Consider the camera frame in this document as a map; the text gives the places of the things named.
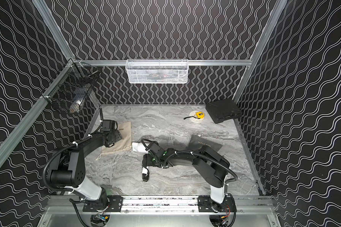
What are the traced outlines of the dark grey hair dryer bag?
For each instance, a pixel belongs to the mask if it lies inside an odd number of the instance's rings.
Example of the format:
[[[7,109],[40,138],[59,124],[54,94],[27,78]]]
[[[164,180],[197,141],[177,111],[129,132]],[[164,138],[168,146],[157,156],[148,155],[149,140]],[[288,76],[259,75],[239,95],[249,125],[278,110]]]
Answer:
[[[196,150],[202,148],[202,146],[208,146],[216,152],[222,148],[222,145],[219,143],[206,140],[198,135],[192,135],[186,150]]]

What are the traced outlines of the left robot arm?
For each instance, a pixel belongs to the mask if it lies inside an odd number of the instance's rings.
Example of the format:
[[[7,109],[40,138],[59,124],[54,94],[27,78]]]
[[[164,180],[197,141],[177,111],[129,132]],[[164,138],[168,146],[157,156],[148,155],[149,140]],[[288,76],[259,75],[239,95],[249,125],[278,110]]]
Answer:
[[[74,193],[80,201],[91,205],[94,209],[108,206],[106,190],[94,184],[86,176],[85,158],[94,150],[110,148],[122,140],[118,123],[103,118],[99,108],[100,125],[82,141],[74,141],[72,145],[55,150],[43,170],[45,186],[55,192]]]

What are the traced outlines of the item in black basket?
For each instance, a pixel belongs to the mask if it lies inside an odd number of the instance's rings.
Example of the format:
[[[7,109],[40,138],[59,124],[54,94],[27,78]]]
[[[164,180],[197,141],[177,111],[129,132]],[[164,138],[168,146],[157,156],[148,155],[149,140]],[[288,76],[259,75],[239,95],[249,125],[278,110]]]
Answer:
[[[84,100],[84,97],[75,100],[75,101],[70,105],[69,113],[79,113],[80,110],[81,110],[81,104],[82,104],[83,100]]]

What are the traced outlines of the white round coaster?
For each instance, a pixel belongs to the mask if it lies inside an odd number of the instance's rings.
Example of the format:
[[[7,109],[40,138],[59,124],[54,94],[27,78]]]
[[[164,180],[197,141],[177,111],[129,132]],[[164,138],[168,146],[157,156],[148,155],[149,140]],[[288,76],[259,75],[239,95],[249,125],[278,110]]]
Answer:
[[[195,122],[195,123],[200,123],[200,122],[202,122],[205,118],[203,118],[203,119],[197,119],[196,117],[195,117],[195,113],[196,112],[200,112],[200,111],[198,111],[198,110],[196,110],[196,111],[192,111],[192,112],[190,112],[189,113],[189,120],[191,120],[192,122]]]

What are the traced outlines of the yellow tape measure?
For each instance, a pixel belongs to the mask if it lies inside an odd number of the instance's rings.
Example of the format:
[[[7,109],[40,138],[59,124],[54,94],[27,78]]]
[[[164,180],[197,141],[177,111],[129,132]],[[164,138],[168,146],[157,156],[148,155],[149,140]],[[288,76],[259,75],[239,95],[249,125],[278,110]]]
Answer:
[[[195,113],[195,117],[196,117],[197,119],[203,119],[204,116],[205,116],[205,114],[204,114],[203,112],[196,112],[196,113]]]

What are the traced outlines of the black hard case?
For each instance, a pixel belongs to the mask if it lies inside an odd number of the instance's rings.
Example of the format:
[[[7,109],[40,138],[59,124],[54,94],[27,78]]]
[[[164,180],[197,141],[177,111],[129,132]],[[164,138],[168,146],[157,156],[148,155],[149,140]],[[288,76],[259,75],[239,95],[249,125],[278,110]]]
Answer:
[[[215,124],[242,116],[242,111],[232,98],[207,103],[206,110]]]

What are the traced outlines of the white mesh wall basket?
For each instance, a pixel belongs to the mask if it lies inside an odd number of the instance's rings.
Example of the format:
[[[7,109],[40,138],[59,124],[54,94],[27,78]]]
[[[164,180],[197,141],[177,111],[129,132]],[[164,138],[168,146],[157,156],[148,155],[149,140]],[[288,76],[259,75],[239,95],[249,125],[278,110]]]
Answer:
[[[125,69],[133,84],[185,84],[189,63],[187,59],[128,59]]]

